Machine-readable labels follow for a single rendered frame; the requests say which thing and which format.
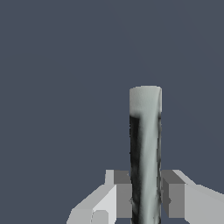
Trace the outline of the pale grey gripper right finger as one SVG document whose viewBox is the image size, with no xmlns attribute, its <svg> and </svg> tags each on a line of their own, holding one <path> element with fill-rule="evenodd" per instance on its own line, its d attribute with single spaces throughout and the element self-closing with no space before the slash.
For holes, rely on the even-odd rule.
<svg viewBox="0 0 224 224">
<path fill-rule="evenodd" d="M 195 184 L 180 170 L 161 171 L 161 200 L 169 218 L 224 224 L 224 194 Z"/>
</svg>

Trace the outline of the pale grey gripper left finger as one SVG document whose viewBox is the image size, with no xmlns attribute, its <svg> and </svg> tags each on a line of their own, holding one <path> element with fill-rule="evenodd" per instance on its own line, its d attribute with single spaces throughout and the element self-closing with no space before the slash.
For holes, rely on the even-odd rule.
<svg viewBox="0 0 224 224">
<path fill-rule="evenodd" d="M 128 171 L 106 170 L 105 183 L 72 209 L 66 224 L 116 224 L 132 217 L 132 184 Z"/>
</svg>

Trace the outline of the grey and black cylinder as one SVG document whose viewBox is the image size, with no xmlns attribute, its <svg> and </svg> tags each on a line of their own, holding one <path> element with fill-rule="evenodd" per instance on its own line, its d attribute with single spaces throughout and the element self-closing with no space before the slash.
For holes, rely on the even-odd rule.
<svg viewBox="0 0 224 224">
<path fill-rule="evenodd" d="M 131 224 L 161 224 L 162 88 L 129 90 Z"/>
</svg>

